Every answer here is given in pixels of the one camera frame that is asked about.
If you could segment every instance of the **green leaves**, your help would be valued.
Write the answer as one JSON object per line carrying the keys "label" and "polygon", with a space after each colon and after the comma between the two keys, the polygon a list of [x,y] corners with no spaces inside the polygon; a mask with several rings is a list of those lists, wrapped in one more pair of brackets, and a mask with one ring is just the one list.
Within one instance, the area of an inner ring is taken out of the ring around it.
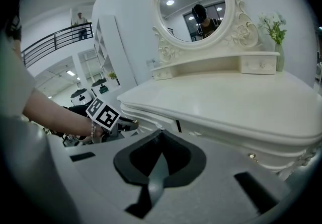
{"label": "green leaves", "polygon": [[281,30],[280,26],[285,25],[286,20],[280,14],[277,14],[277,16],[278,17],[275,17],[274,15],[260,15],[259,27],[264,26],[275,43],[282,44],[282,41],[285,38],[286,30]]}
{"label": "green leaves", "polygon": [[108,74],[108,76],[112,79],[112,80],[114,80],[114,79],[116,79],[117,77],[116,77],[116,74],[113,72],[113,71],[110,71],[109,72],[109,74]]}

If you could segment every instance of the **human arm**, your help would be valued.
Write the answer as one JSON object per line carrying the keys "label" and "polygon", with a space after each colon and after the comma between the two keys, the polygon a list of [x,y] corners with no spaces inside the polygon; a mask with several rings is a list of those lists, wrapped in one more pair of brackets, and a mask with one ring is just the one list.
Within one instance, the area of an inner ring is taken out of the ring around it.
{"label": "human arm", "polygon": [[[57,132],[91,135],[92,121],[89,118],[64,109],[37,89],[32,91],[23,113],[32,121]],[[95,136],[99,137],[102,133],[102,128],[97,126]]]}

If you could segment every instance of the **white flowers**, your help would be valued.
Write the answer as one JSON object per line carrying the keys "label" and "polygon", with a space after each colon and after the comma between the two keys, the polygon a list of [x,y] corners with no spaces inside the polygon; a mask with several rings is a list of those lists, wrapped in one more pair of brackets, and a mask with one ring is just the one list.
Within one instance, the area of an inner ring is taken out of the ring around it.
{"label": "white flowers", "polygon": [[268,34],[276,42],[276,44],[282,44],[282,41],[285,37],[286,30],[281,30],[281,25],[286,25],[286,20],[278,12],[274,12],[270,15],[261,13],[259,16],[259,28],[265,28],[268,31]]}
{"label": "white flowers", "polygon": [[279,25],[286,25],[286,20],[282,17],[279,12],[274,12],[272,14],[264,14],[263,12],[258,16],[260,21],[258,23],[258,27],[263,27],[266,24],[273,28],[274,22],[280,23]]}

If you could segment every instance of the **potted plant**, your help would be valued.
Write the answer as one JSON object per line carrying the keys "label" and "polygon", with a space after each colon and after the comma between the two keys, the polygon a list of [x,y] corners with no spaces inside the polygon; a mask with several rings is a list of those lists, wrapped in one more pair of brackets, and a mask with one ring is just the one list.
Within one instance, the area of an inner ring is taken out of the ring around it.
{"label": "potted plant", "polygon": [[280,53],[277,57],[276,71],[282,72],[284,68],[284,51],[282,47],[282,42],[285,38],[286,30],[281,30],[281,25],[286,25],[286,20],[279,14],[273,13],[270,15],[261,14],[259,16],[260,22],[258,26],[264,27],[271,38],[275,41],[275,51]]}
{"label": "potted plant", "polygon": [[110,71],[110,72],[109,72],[109,74],[108,74],[108,77],[109,77],[110,79],[112,79],[112,80],[115,80],[115,79],[116,79],[117,84],[118,84],[118,85],[120,85],[120,82],[119,82],[119,80],[117,79],[116,74],[114,73],[114,71]]}

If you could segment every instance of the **white wall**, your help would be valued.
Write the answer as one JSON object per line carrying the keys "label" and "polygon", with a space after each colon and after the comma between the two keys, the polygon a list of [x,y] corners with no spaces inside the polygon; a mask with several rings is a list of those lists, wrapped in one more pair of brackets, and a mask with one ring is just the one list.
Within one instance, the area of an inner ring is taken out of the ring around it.
{"label": "white wall", "polygon": [[70,11],[68,9],[34,24],[23,25],[21,50],[23,51],[47,35],[67,27],[70,27]]}
{"label": "white wall", "polygon": [[[313,24],[304,0],[244,0],[247,13],[254,23],[261,12],[279,11],[286,19],[288,30],[283,43],[285,69],[313,87],[316,66],[316,42]],[[151,0],[96,0],[93,26],[98,15],[113,14],[129,62],[138,83],[150,78],[146,60],[157,57],[157,39],[153,37]],[[271,41],[265,41],[273,50]]]}
{"label": "white wall", "polygon": [[55,50],[49,55],[43,57],[41,60],[32,64],[28,68],[28,71],[33,77],[35,77],[39,75],[41,72],[45,71],[50,66],[62,61],[63,59],[69,56],[78,55],[81,52],[93,50],[94,48],[93,42],[94,42],[93,38],[86,39],[86,40],[69,44],[58,50]]}
{"label": "white wall", "polygon": [[77,84],[71,85],[62,92],[56,94],[51,98],[52,101],[56,102],[60,106],[72,107],[74,104],[70,101],[70,96],[76,92],[79,88]]}

